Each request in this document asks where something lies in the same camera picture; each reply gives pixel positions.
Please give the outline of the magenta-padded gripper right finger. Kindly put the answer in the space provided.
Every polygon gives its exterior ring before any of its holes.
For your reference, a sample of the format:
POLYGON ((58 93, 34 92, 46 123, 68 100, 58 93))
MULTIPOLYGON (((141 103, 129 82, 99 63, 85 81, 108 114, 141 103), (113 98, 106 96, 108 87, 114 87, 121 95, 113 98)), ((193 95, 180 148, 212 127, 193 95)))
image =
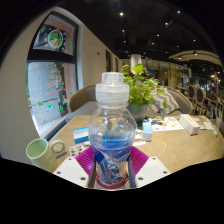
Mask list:
POLYGON ((170 174, 170 171, 156 157, 148 157, 133 147, 128 159, 128 175, 131 188, 140 188, 170 174))

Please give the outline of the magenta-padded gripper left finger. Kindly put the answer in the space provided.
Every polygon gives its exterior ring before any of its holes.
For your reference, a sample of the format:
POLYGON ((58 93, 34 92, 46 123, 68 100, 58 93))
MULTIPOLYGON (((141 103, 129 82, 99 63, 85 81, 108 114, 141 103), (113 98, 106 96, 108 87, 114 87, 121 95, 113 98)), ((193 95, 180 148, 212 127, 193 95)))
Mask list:
POLYGON ((54 171, 67 181, 84 188, 93 188, 96 177, 96 161, 91 147, 76 157, 67 157, 54 171))

